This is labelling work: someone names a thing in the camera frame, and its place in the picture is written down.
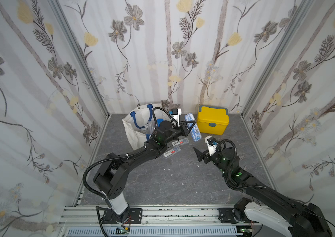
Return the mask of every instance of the black robotic arm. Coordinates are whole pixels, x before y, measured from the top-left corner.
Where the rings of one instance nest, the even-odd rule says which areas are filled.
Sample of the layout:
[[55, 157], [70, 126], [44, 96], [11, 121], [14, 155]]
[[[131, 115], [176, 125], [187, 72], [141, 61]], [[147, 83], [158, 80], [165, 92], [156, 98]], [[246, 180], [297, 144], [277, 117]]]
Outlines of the black robotic arm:
[[[155, 109], [164, 111], [171, 121], [163, 121], [159, 127], [156, 126], [144, 147], [124, 155], [111, 153], [106, 159], [90, 165], [83, 174], [84, 186], [107, 202], [108, 207], [112, 209], [111, 219], [118, 223], [124, 223], [130, 217], [130, 208], [122, 193], [129, 172], [142, 163], [161, 156], [167, 150], [169, 142], [178, 140], [180, 136], [188, 136], [195, 125], [195, 121], [185, 121], [179, 124], [171, 114], [158, 107], [152, 112], [156, 125]], [[285, 236], [332, 236], [322, 211], [317, 206], [312, 203], [305, 205], [298, 200], [290, 199], [240, 168], [240, 158], [237, 156], [236, 146], [232, 141], [217, 141], [211, 136], [206, 137], [205, 141], [208, 146], [207, 151], [200, 152], [194, 148], [198, 161], [203, 160], [205, 163], [212, 161], [222, 172], [229, 188], [245, 192], [269, 207], [269, 209], [260, 207], [251, 200], [243, 198], [234, 206], [233, 223], [250, 219], [268, 225]], [[226, 143], [230, 143], [231, 147], [227, 148]], [[94, 176], [94, 183], [100, 192], [92, 189], [86, 182], [88, 172], [99, 164], [101, 166]], [[97, 207], [99, 217], [98, 210], [104, 210], [104, 208]], [[106, 236], [102, 223], [99, 223]]]

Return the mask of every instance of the yellow plastic lunch box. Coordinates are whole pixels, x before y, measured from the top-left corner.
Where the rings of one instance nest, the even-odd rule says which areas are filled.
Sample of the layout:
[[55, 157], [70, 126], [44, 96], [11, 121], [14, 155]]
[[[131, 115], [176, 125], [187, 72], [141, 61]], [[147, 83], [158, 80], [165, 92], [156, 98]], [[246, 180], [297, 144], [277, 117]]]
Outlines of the yellow plastic lunch box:
[[197, 125], [200, 132], [222, 135], [229, 123], [227, 108], [199, 106]]

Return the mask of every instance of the blue bag strap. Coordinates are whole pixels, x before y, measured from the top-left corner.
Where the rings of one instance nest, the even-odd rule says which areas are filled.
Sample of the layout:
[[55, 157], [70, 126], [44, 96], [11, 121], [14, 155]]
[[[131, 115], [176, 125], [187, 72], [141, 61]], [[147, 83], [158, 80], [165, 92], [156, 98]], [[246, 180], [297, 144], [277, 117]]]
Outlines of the blue bag strap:
[[151, 120], [151, 111], [152, 111], [153, 105], [152, 104], [148, 104], [148, 105], [146, 105], [146, 107], [149, 108], [150, 116], [149, 116], [149, 120], [148, 121], [150, 121]]
[[142, 129], [144, 126], [142, 126], [142, 127], [139, 127], [138, 125], [137, 125], [137, 123], [136, 123], [136, 113], [134, 112], [134, 111], [132, 111], [131, 113], [130, 113], [130, 115], [131, 115], [131, 117], [133, 118], [133, 122], [134, 122], [134, 124], [136, 125], [136, 127], [138, 128], [138, 129]]
[[[153, 105], [152, 104], [148, 104], [148, 105], [146, 105], [147, 106], [147, 108], [149, 108], [149, 113], [150, 113], [150, 116], [149, 116], [149, 120], [148, 121], [150, 121], [151, 120], [151, 117], [152, 117], [152, 108], [153, 108]], [[145, 127], [145, 126], [142, 126], [142, 127], [139, 127], [138, 125], [137, 125], [137, 122], [136, 122], [136, 112], [135, 111], [132, 111], [131, 113], [130, 113], [130, 115], [131, 115], [131, 117], [133, 118], [133, 122], [134, 122], [134, 124], [136, 125], [136, 127], [138, 128], [138, 129], [142, 129], [143, 127]]]

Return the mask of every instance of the gray floor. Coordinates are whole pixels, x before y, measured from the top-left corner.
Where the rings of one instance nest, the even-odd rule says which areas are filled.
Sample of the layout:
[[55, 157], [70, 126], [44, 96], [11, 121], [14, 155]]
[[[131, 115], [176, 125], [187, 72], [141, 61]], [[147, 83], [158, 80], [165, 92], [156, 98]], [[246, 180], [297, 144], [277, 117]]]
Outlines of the gray floor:
[[[95, 161], [102, 160], [113, 152], [117, 155], [132, 151], [125, 135], [122, 118], [125, 115], [112, 115], [104, 133]], [[248, 195], [233, 191], [227, 187], [221, 171], [212, 162], [198, 162], [193, 147], [200, 151], [207, 149], [202, 139], [181, 145], [181, 151], [168, 156], [160, 156], [132, 170], [124, 189], [125, 199], [129, 204], [235, 204]], [[241, 158], [240, 167], [252, 173], [261, 182], [269, 184], [267, 175], [257, 157], [256, 151], [246, 132], [239, 115], [229, 116], [229, 125], [223, 135], [214, 135], [217, 140], [230, 139], [237, 146], [237, 154]], [[88, 183], [92, 182], [98, 167], [90, 171]], [[80, 205], [105, 204], [101, 197], [85, 191]]]

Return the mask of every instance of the white bag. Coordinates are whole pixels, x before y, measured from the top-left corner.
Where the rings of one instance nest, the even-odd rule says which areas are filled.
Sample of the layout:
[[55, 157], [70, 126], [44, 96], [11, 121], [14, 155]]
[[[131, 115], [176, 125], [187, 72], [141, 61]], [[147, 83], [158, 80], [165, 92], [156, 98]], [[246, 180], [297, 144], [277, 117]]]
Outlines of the white bag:
[[[161, 107], [160, 103], [142, 105], [136, 107], [125, 118], [122, 119], [125, 133], [133, 150], [144, 146], [146, 135], [143, 134], [141, 128], [150, 120], [153, 120], [151, 111], [155, 107]], [[155, 110], [154, 114], [157, 119], [170, 120], [169, 116], [162, 110]]]

